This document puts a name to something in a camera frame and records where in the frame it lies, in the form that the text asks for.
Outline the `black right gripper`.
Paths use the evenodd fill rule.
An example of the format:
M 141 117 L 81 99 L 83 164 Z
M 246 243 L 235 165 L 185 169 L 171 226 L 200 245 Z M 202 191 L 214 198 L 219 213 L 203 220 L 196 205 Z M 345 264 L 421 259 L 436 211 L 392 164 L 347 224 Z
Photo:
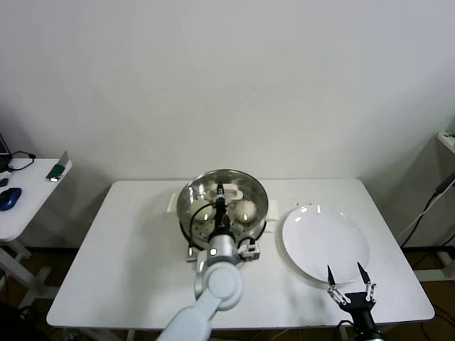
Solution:
M 328 265 L 328 294 L 340 305 L 341 310 L 347 312 L 352 317 L 352 322 L 358 332 L 373 332 L 376 330 L 376 325 L 371 310 L 375 305 L 376 284 L 371 281 L 368 272 L 360 262 L 357 263 L 357 266 L 365 284 L 365 292 L 341 293 L 336 286 L 333 273 Z

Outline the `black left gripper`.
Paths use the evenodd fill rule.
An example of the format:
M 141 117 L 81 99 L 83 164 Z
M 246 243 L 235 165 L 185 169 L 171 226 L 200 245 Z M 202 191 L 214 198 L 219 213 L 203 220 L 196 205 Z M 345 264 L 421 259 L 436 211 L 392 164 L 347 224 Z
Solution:
M 231 235 L 230 231 L 230 218 L 227 214 L 227 201 L 225 198 L 225 188 L 222 183 L 217 185 L 218 196 L 215 199 L 215 228 L 212 232 L 212 236 L 218 235 Z

